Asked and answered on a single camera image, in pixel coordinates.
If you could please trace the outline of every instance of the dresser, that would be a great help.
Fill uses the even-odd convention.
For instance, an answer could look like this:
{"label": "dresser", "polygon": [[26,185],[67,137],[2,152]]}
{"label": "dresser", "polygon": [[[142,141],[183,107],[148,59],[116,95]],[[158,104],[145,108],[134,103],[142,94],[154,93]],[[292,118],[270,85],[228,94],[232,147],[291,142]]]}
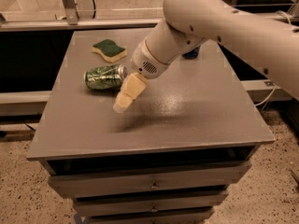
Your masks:
{"label": "dresser", "polygon": [[201,222],[274,136],[220,47],[207,41],[194,60],[178,57],[123,114],[118,90],[91,91],[84,73],[108,65],[92,45],[128,50],[151,28],[76,31],[27,154],[49,184],[91,223]]}

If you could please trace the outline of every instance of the gray tabletop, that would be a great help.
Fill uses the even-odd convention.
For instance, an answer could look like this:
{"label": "gray tabletop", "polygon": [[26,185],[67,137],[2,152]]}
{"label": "gray tabletop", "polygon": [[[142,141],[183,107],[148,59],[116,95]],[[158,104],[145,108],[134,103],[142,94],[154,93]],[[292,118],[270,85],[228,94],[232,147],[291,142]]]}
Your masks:
{"label": "gray tabletop", "polygon": [[206,42],[195,60],[177,58],[123,114],[112,106],[118,91],[90,91],[83,74],[108,65],[92,45],[110,38],[126,47],[117,63],[129,67],[150,29],[75,32],[28,159],[67,159],[272,143],[221,49]]}

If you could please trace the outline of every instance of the green can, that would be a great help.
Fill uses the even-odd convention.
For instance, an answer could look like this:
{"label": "green can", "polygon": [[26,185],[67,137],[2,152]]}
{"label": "green can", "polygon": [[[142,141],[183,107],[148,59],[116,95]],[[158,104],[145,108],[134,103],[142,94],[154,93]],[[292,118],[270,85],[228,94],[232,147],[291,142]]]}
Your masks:
{"label": "green can", "polygon": [[127,70],[122,64],[96,67],[84,74],[86,86],[92,90],[118,88],[126,77]]}

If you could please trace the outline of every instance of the green and yellow sponge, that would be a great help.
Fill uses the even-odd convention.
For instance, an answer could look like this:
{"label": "green and yellow sponge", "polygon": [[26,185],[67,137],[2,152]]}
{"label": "green and yellow sponge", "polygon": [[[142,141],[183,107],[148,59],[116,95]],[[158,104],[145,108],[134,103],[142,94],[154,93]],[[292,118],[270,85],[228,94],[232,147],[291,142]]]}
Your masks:
{"label": "green and yellow sponge", "polygon": [[119,47],[110,39],[94,44],[93,52],[100,54],[108,63],[114,63],[127,55],[125,48]]}

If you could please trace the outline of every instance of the dark blue object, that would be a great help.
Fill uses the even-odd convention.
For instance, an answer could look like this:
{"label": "dark blue object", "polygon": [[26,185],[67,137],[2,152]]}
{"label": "dark blue object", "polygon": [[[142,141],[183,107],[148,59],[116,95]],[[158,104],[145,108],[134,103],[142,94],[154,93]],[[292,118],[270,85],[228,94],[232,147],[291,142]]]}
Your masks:
{"label": "dark blue object", "polygon": [[182,54],[182,57],[188,60],[195,59],[198,56],[200,47],[193,49],[192,51]]}

